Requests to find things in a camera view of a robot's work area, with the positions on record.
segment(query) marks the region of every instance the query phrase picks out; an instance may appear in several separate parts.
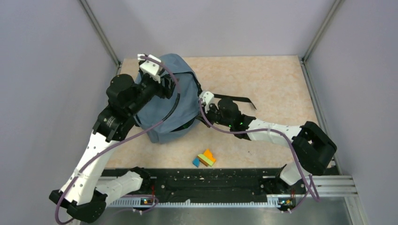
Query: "gray floor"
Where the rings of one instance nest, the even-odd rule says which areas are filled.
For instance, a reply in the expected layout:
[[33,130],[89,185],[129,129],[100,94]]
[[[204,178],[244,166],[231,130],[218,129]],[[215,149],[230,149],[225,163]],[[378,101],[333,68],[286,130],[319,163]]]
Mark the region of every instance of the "gray floor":
[[267,208],[157,208],[140,216],[121,208],[108,208],[92,225],[351,225],[344,198],[307,199],[292,214],[273,213]]

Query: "wooden block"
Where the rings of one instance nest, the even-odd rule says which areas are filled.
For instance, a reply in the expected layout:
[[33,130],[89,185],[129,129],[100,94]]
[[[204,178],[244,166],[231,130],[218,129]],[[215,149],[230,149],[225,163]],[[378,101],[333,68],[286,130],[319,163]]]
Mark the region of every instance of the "wooden block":
[[195,158],[195,159],[192,161],[192,164],[194,164],[196,167],[199,167],[200,159],[199,159],[199,158]]
[[208,159],[206,156],[204,156],[203,154],[199,154],[198,155],[198,159],[199,159],[199,161],[201,162],[201,163],[203,163],[204,165],[206,165],[206,166],[213,166],[213,162],[210,160],[210,159]]
[[215,163],[215,158],[213,158],[213,154],[209,149],[206,149],[205,153],[203,153],[208,159],[210,159],[213,163]]

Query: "zip tie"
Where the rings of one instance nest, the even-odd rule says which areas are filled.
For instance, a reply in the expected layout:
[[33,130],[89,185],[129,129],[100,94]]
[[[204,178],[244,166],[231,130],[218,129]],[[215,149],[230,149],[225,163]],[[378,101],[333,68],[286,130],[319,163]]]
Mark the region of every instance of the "zip tie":
[[94,174],[94,175],[86,175],[84,173],[80,173],[79,170],[77,168],[74,169],[73,171],[73,175],[75,177],[79,177],[79,178],[83,178],[85,180],[88,180],[90,178],[99,178],[101,176],[101,174]]
[[267,134],[268,134],[268,137],[271,139],[271,142],[273,143],[273,144],[275,144],[275,142],[274,142],[274,139],[272,138],[272,135],[271,135],[271,129],[272,129],[272,127],[275,125],[275,123],[270,123],[270,124],[268,124],[268,130],[267,130]]

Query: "gray wall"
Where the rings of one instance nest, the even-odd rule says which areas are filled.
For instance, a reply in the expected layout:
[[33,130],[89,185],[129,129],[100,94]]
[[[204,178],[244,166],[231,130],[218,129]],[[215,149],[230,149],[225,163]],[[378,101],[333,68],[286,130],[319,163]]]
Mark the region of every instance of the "gray wall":
[[89,0],[121,59],[304,55],[334,0]]
[[398,1],[345,1],[309,61],[340,166],[370,224],[396,224]]
[[55,224],[115,66],[78,1],[0,1],[0,218]]

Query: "blue block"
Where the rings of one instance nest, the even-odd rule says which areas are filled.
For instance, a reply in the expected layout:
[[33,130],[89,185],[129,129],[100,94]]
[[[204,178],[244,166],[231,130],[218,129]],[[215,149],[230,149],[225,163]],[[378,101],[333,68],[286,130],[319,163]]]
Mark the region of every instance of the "blue block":
[[196,167],[199,167],[199,165],[200,165],[199,159],[198,159],[198,158],[195,158],[195,159],[192,161],[192,164],[194,164]]

